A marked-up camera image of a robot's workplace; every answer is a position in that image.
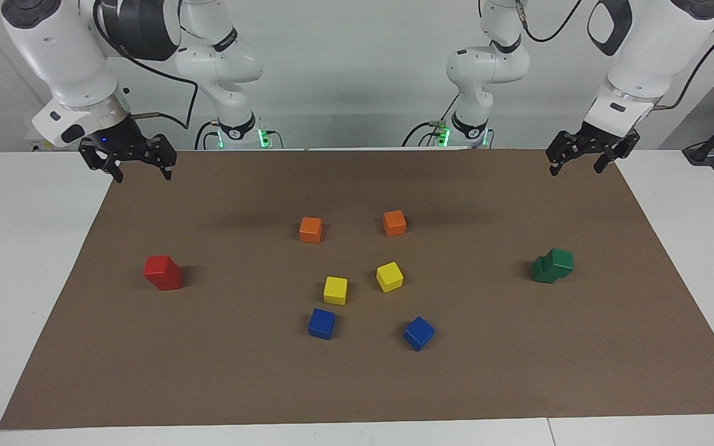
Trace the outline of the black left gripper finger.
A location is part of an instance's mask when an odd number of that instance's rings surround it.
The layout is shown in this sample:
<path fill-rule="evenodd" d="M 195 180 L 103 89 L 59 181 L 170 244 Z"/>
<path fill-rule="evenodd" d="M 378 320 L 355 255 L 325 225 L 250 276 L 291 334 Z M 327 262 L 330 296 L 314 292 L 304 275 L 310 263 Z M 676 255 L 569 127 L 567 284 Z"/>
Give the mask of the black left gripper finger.
<path fill-rule="evenodd" d="M 593 169 L 597 174 L 601 174 L 609 164 L 616 160 L 623 160 L 629 157 L 635 146 L 640 141 L 640 133 L 631 131 L 625 138 L 613 145 L 606 145 L 603 148 L 602 155 L 593 164 Z"/>
<path fill-rule="evenodd" d="M 578 134 L 568 131 L 560 131 L 552 139 L 546 149 L 546 156 L 550 162 L 549 172 L 552 176 L 557 176 L 566 163 L 583 155 L 579 141 Z"/>

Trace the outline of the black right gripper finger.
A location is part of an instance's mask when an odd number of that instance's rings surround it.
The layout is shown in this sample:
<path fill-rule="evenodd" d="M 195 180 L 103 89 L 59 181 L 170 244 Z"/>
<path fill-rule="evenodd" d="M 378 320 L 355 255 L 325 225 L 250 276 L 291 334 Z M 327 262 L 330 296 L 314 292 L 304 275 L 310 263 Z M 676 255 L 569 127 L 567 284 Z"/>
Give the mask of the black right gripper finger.
<path fill-rule="evenodd" d="M 157 134 L 148 139 L 148 163 L 161 170 L 164 180 L 170 181 L 172 169 L 177 161 L 177 153 L 167 136 Z"/>
<path fill-rule="evenodd" d="M 111 154 L 102 156 L 91 139 L 82 139 L 77 147 L 77 151 L 88 168 L 91 170 L 102 170 L 110 175 L 116 183 L 122 183 L 123 172 L 117 165 L 117 160 Z"/>

